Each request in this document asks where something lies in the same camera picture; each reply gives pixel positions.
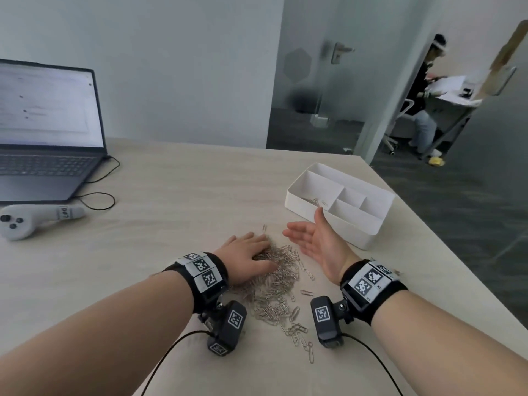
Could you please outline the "white office chair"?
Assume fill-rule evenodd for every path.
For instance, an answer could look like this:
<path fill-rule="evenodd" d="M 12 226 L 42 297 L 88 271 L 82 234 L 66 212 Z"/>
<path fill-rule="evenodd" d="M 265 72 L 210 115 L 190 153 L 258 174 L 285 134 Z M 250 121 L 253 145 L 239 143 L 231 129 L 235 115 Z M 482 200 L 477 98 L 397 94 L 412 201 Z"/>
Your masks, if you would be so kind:
<path fill-rule="evenodd" d="M 392 123 L 390 123 L 382 138 L 382 144 L 386 146 L 387 153 L 394 155 L 399 147 L 398 139 L 412 139 L 416 130 L 413 116 L 407 114 L 414 106 L 414 101 L 405 99 L 402 110 L 399 112 Z"/>

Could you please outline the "pile of silver paper clips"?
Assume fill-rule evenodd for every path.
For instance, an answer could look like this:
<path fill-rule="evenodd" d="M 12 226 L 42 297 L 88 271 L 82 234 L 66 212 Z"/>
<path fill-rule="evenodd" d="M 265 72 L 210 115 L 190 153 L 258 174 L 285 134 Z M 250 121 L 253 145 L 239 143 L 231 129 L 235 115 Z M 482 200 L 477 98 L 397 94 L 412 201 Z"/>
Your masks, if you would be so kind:
<path fill-rule="evenodd" d="M 292 246 L 277 246 L 268 235 L 266 240 L 270 246 L 255 255 L 253 260 L 270 260 L 278 269 L 231 287 L 230 292 L 248 308 L 253 318 L 281 328 L 295 346 L 301 346 L 307 352 L 309 363 L 314 364 L 314 345 L 306 338 L 307 326 L 298 322 L 300 306 L 294 294 L 301 272 L 307 273 L 307 270 Z"/>

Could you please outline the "black wristband with markers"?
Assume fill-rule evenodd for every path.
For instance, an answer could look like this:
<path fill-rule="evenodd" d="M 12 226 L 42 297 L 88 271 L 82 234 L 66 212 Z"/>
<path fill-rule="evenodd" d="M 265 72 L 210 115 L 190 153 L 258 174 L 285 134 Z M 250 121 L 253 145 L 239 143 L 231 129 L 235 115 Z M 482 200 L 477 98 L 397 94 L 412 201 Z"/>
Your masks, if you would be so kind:
<path fill-rule="evenodd" d="M 368 325 L 380 306 L 407 289 L 391 270 L 368 259 L 353 263 L 340 280 L 340 290 L 353 318 Z"/>
<path fill-rule="evenodd" d="M 163 270 L 178 272 L 188 283 L 194 298 L 194 314 L 212 310 L 229 288 L 228 271 L 215 254 L 192 252 Z"/>

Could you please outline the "black right wristband with markers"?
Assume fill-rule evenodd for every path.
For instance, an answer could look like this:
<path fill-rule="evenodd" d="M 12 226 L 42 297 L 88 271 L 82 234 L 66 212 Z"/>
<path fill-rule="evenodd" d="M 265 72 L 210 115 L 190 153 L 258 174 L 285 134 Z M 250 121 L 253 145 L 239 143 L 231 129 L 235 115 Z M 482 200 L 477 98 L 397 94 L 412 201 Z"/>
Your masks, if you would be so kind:
<path fill-rule="evenodd" d="M 353 263 L 340 280 L 340 290 L 353 318 L 368 325 L 380 306 L 407 289 L 391 270 L 368 259 Z"/>

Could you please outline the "white divided organizer tray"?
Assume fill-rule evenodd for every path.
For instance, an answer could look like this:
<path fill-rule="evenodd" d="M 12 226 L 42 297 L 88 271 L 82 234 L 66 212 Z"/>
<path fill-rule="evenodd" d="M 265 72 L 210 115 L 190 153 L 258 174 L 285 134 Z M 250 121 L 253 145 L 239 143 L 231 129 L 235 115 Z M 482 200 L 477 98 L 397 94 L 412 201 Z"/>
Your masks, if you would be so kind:
<path fill-rule="evenodd" d="M 364 180 L 315 163 L 287 189 L 285 207 L 314 222 L 316 206 L 301 198 L 329 204 L 324 214 L 334 231 L 351 245 L 368 250 L 393 204 L 395 194 Z"/>

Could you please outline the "frosted glass door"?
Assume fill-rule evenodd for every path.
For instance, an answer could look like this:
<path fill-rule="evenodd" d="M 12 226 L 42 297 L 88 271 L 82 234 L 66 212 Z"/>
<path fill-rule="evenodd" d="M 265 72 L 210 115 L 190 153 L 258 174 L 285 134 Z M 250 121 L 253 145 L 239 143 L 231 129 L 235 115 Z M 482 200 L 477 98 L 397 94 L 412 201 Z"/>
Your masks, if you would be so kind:
<path fill-rule="evenodd" d="M 401 99 L 435 0 L 285 0 L 267 148 L 351 153 Z M 336 42 L 355 49 L 331 64 Z"/>

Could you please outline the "grey open laptop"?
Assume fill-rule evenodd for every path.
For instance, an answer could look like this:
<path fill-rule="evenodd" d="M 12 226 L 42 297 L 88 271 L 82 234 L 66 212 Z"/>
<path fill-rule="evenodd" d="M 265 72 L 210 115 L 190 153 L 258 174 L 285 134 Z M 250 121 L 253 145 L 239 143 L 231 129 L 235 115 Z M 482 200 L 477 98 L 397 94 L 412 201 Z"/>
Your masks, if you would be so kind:
<path fill-rule="evenodd" d="M 0 59 L 0 205 L 69 201 L 107 157 L 94 70 Z"/>

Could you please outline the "person's right forearm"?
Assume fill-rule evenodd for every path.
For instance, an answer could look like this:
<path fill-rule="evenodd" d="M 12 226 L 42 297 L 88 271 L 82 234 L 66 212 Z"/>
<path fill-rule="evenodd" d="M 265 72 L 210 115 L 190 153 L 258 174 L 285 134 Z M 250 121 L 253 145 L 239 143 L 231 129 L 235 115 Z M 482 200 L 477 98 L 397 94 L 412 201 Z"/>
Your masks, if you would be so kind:
<path fill-rule="evenodd" d="M 408 290 L 371 327 L 417 396 L 528 396 L 528 360 Z"/>

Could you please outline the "person's right hand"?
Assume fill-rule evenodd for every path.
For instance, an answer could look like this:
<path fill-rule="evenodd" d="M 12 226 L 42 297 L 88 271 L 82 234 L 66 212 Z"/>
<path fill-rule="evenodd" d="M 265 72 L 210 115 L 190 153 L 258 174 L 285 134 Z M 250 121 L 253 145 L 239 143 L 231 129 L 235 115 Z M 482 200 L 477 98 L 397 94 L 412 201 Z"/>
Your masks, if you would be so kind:
<path fill-rule="evenodd" d="M 325 276 L 335 285 L 345 270 L 362 259 L 332 228 L 328 236 L 319 236 L 315 222 L 288 222 L 282 234 L 299 246 L 302 254 L 315 260 Z"/>

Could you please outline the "person's left hand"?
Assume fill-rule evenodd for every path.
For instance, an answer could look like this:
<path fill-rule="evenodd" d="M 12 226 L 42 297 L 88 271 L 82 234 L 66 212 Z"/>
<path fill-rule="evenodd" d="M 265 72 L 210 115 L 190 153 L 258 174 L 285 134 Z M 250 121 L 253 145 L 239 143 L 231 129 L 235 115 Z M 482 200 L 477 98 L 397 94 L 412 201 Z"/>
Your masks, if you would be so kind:
<path fill-rule="evenodd" d="M 271 246 L 266 234 L 248 232 L 240 237 L 231 236 L 213 254 L 218 257 L 228 273 L 228 284 L 238 286 L 250 279 L 274 273 L 279 266 L 271 260 L 254 260 L 254 257 Z"/>

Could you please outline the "white desk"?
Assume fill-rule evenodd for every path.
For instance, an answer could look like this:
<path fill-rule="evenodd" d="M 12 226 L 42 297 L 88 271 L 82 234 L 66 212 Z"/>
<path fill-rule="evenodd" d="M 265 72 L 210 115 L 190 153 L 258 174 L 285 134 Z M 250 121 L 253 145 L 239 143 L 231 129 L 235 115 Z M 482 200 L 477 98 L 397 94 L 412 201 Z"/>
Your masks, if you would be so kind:
<path fill-rule="evenodd" d="M 432 82 L 445 77 L 434 78 Z M 439 106 L 442 108 L 455 108 L 460 110 L 460 115 L 453 120 L 447 127 L 441 129 L 442 135 L 426 149 L 420 156 L 421 159 L 433 157 L 434 150 L 442 144 L 444 141 L 450 141 L 452 144 L 461 134 L 465 124 L 470 119 L 473 112 L 480 106 L 482 100 L 473 99 L 473 93 L 477 85 L 472 81 L 465 81 L 464 87 L 460 92 L 448 92 L 448 93 L 430 93 L 427 89 L 427 93 L 435 100 L 436 103 L 440 103 Z"/>

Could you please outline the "black left wristband with markers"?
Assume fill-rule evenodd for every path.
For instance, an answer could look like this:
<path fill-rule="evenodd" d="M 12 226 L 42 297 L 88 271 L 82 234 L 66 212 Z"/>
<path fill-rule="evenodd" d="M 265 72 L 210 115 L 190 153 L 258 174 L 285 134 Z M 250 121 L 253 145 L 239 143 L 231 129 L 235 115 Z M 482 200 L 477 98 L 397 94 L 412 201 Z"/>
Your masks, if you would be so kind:
<path fill-rule="evenodd" d="M 194 314 L 212 310 L 229 288 L 228 271 L 215 254 L 192 252 L 163 270 L 178 272 L 188 283 L 194 298 Z"/>

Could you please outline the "white papers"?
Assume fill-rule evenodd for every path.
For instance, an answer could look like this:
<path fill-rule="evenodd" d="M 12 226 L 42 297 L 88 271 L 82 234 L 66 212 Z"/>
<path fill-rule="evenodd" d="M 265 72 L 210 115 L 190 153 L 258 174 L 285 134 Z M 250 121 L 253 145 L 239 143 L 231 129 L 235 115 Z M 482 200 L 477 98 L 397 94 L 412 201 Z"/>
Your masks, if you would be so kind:
<path fill-rule="evenodd" d="M 440 78 L 428 86 L 430 93 L 460 92 L 466 81 L 466 76 L 449 76 Z"/>

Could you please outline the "person's left forearm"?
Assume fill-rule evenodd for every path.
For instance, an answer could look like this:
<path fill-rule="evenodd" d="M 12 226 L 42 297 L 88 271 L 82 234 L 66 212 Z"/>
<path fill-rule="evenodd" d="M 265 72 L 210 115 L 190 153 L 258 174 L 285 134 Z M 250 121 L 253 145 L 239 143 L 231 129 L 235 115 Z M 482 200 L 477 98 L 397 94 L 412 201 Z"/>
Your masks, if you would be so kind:
<path fill-rule="evenodd" d="M 0 357 L 0 396 L 132 396 L 187 326 L 193 293 L 156 274 Z"/>

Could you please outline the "brown cardboard board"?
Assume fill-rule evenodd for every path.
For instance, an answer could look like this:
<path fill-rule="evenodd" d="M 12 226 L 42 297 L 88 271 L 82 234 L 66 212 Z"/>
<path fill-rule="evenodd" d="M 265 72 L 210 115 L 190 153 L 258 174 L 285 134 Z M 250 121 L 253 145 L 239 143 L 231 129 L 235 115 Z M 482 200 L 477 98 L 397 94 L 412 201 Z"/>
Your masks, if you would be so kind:
<path fill-rule="evenodd" d="M 475 100 L 498 96 L 502 92 L 516 70 L 516 67 L 510 65 L 510 61 L 527 34 L 528 19 L 524 19 L 518 24 L 510 39 L 498 52 L 483 84 L 476 88 Z"/>

